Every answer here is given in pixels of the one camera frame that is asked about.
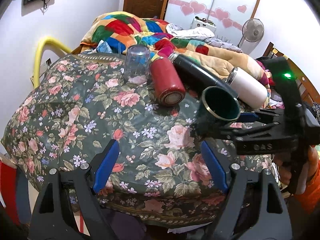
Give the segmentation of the right hand on handle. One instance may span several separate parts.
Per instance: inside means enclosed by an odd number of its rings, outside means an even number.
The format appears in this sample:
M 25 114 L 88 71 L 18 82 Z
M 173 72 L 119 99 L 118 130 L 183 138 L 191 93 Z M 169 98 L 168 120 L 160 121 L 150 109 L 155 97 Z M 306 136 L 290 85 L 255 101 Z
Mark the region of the right hand on handle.
M 319 156 L 315 146 L 308 146 L 302 153 L 293 152 L 291 160 L 285 154 L 276 154 L 273 162 L 278 167 L 280 182 L 287 186 L 290 194 L 301 195 L 306 191 L 307 182 L 316 174 Z

